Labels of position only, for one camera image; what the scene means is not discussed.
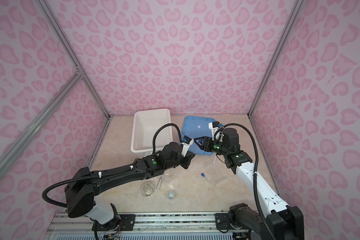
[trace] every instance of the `wire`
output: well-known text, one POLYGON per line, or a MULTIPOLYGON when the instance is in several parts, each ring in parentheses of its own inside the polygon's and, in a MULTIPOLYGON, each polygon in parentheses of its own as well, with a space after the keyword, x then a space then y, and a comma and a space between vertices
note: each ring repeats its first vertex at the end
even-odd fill
POLYGON ((94 221, 95 223, 95 225, 94 225, 94 228, 93 228, 93 233, 95 234, 95 239, 96 240, 99 240, 99 236, 97 235, 97 224, 99 223, 98 221, 94 221))
POLYGON ((253 149, 254 149, 254 156, 255 156, 255 162, 254 162, 254 168, 253 168, 253 195, 254 195, 254 201, 256 203, 256 207, 257 207, 257 210, 259 212, 259 215, 260 215, 260 218, 261 220, 263 221, 264 223, 264 226, 269 234, 269 236, 271 237, 272 240, 276 240, 276 237, 275 235, 273 234, 271 228, 269 227, 267 221, 265 220, 265 217, 264 217, 264 214, 263 214, 263 211, 261 209, 261 206, 260 206, 260 201, 259 201, 259 196, 258 196, 258 192, 257 192, 257 166, 259 164, 259 153, 257 151, 257 147, 256 147, 256 142, 254 140, 254 137, 252 135, 252 133, 248 130, 248 128, 244 127, 243 125, 241 124, 237 124, 237 123, 228 123, 226 125, 224 125, 224 127, 228 127, 228 126, 238 126, 238 127, 241 127, 243 128, 251 137, 251 140, 252 140, 252 143, 253 143, 253 149))
POLYGON ((220 141, 222 134, 219 135, 219 138, 218 138, 218 139, 216 139, 216 137, 217 137, 217 134, 218 134, 220 131, 222 131, 223 129, 224 129, 224 126, 221 127, 221 128, 219 128, 219 129, 215 132, 215 134, 213 135, 213 140, 214 140, 214 141, 220 141))
POLYGON ((174 123, 167 123, 167 124, 163 125, 161 128, 159 128, 159 129, 156 131, 155 135, 154 135, 154 139, 153 139, 153 141, 152 141, 152 146, 153 146, 152 155, 155 154, 155 152, 156 152, 156 137, 157 137, 157 135, 159 134, 159 132, 160 132, 161 130, 163 130, 164 128, 169 127, 169 126, 173 126, 173 127, 176 128, 177 133, 178 133, 178 135, 179 135, 180 144, 183 142, 183 139, 181 138, 181 133, 180 133, 179 127, 178 127, 176 124, 174 124, 174 123))
POLYGON ((252 229, 248 229, 248 232, 247 232, 247 238, 248 238, 248 240, 251 240, 251 232, 252 232, 253 230, 252 229))
POLYGON ((229 225, 228 225, 228 229, 225 231, 225 232, 223 232, 223 231, 221 231, 220 229, 218 229, 221 233, 227 233, 228 231, 229 231, 229 225))
POLYGON ((117 238, 119 238, 120 230, 121 230, 121 228, 123 227, 123 222, 122 222, 122 220, 119 220, 119 221, 120 221, 120 223, 119 223, 119 230, 117 231, 117 238))
POLYGON ((223 161, 217 156, 217 153, 216 153, 216 157, 217 157, 222 163, 225 164, 225 162, 223 162, 223 161))
MULTIPOLYGON (((110 176, 110 175, 116 175, 116 174, 120 174, 120 173, 124 173, 124 172, 128 172, 130 171, 131 168, 128 166, 127 168, 125 169, 121 169, 121 170, 118 170, 116 172, 108 172, 108 173, 105 173, 102 175, 102 177, 106 177, 106 176, 110 176)), ((62 185, 66 185, 68 183, 71 183, 71 182, 76 182, 76 181, 81 181, 81 180, 88 180, 88 179, 93 179, 93 178, 98 178, 99 175, 90 175, 90 176, 83 176, 83 177, 78 177, 78 178, 72 178, 72 179, 68 179, 68 180, 65 180, 65 181, 61 181, 61 182, 58 182, 58 183, 55 183, 49 187, 47 187, 43 193, 41 194, 42 198, 47 202, 47 203, 50 203, 50 204, 53 204, 53 205, 56 205, 56 206, 59 206, 59 207, 67 207, 67 204, 65 203, 62 203, 62 202, 58 202, 58 201, 55 201, 53 199, 50 199, 48 197, 48 192, 51 191, 52 189, 54 188, 57 188, 59 186, 62 186, 62 185)))

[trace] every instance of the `pink patterned backdrop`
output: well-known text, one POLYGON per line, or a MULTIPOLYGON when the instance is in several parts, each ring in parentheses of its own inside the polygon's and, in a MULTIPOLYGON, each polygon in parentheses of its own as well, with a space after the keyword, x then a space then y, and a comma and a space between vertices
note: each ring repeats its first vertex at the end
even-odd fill
MULTIPOLYGON (((55 212, 41 193, 83 167, 105 118, 80 82, 0 181, 0 240, 44 236, 55 212)), ((65 202, 64 186, 48 194, 65 202)))
POLYGON ((32 0, 0 1, 0 157, 73 72, 32 0))
POLYGON ((294 1, 48 1, 111 114, 246 113, 294 1))
POLYGON ((254 123, 309 239, 360 239, 360 1, 308 1, 254 123))

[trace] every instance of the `marble floor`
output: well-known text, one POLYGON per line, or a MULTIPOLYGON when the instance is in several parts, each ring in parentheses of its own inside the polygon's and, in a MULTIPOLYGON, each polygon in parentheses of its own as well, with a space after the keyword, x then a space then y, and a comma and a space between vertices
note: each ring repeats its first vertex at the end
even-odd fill
MULTIPOLYGON (((182 129, 186 116, 171 116, 171 122, 182 129)), ((252 133, 248 116, 246 115, 213 115, 203 116, 214 118, 223 124, 239 123, 247 127, 252 133)), ((92 165, 91 170, 105 170, 132 163, 139 156, 130 150, 133 116, 113 117, 106 133, 101 148, 92 165)), ((254 160, 254 150, 250 137, 240 127, 237 129, 241 149, 248 153, 254 160)), ((172 127, 173 139, 178 142, 177 131, 172 127)), ((154 194, 144 197, 139 189, 144 181, 134 181, 109 189, 99 196, 104 203, 113 203, 118 212, 199 212, 199 211, 227 211, 229 207, 239 203, 246 203, 256 210, 252 192, 248 187, 227 169, 225 164, 215 161, 221 175, 226 180, 216 186, 223 192, 219 194, 203 177, 204 164, 213 161, 215 155, 197 154, 187 170, 182 167, 173 169, 174 177, 170 183, 163 182, 160 190, 157 188, 154 194), (167 199, 166 193, 173 190, 175 199, 167 199)), ((274 189, 273 181, 263 155, 259 152, 258 171, 274 189)), ((160 176, 149 179, 157 185, 160 176)))

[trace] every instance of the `blue plastic lid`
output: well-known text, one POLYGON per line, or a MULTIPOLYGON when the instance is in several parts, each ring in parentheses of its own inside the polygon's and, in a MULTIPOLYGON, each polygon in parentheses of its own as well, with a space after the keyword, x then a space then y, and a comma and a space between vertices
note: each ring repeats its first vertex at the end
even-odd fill
MULTIPOLYGON (((185 135, 187 135, 192 139, 196 137, 204 137, 204 136, 213 137, 212 131, 209 129, 208 124, 214 121, 215 119, 213 118, 187 116, 184 119, 181 136, 184 137, 185 135)), ((213 154, 213 152, 206 152, 201 150, 195 143, 189 147, 189 151, 194 152, 196 154, 204 154, 204 155, 213 154)))

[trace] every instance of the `robotic arm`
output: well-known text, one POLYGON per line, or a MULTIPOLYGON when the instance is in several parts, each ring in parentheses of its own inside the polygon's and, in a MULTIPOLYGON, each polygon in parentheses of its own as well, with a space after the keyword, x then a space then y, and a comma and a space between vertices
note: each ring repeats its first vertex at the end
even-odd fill
POLYGON ((304 239, 303 215, 298 207, 290 207, 268 185, 257 171, 258 154, 252 134, 240 124, 227 124, 222 126, 219 122, 209 124, 213 137, 195 138, 195 144, 204 151, 223 155, 225 165, 252 190, 255 196, 259 213, 251 210, 246 204, 230 207, 229 217, 231 224, 246 226, 258 233, 262 240, 304 239), (256 161, 240 149, 239 135, 236 129, 228 126, 244 128, 252 139, 256 161))
POLYGON ((67 208, 68 217, 75 218, 83 215, 90 217, 94 221, 93 231, 110 231, 120 227, 120 218, 113 204, 101 204, 96 201, 95 196, 113 187, 136 180, 144 180, 162 175, 165 170, 182 166, 188 169, 194 153, 189 152, 189 147, 193 140, 187 136, 181 138, 180 130, 173 124, 162 126, 154 135, 154 152, 142 159, 135 159, 132 164, 128 164, 113 169, 101 171, 89 171, 88 167, 83 167, 77 171, 72 179, 65 180, 49 186, 44 190, 42 197, 50 203, 67 208), (168 126, 177 129, 180 144, 171 142, 162 151, 155 152, 155 139, 158 133, 168 126), (61 203, 50 199, 47 194, 50 190, 67 184, 65 196, 67 203, 61 203))

